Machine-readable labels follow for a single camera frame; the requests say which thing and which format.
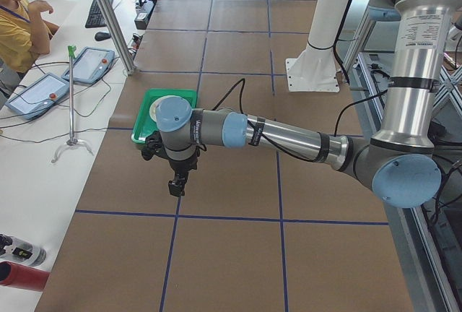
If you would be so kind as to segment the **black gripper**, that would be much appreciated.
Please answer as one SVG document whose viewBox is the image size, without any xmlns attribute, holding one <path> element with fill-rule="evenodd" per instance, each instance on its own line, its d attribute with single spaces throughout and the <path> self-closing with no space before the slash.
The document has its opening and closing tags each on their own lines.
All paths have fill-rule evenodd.
<svg viewBox="0 0 462 312">
<path fill-rule="evenodd" d="M 199 150 L 195 149 L 187 153 L 185 159 L 169 157 L 170 167 L 174 171 L 174 178 L 168 181 L 169 193 L 172 196 L 184 196 L 185 187 L 188 181 L 188 174 L 191 170 L 196 170 L 198 165 Z"/>
</svg>

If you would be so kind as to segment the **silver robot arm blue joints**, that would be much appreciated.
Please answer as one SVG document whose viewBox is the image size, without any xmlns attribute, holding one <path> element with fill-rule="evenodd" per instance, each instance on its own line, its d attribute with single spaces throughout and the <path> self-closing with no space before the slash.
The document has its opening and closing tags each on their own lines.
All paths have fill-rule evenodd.
<svg viewBox="0 0 462 312">
<path fill-rule="evenodd" d="M 400 19 L 380 129 L 369 140 L 330 136 L 231 110 L 192 108 L 180 119 L 158 119 L 168 157 L 185 159 L 203 144 L 268 146 L 356 178 L 395 207 L 417 207 L 437 195 L 441 172 L 427 132 L 445 43 L 461 0 L 370 0 L 374 12 Z"/>
</svg>

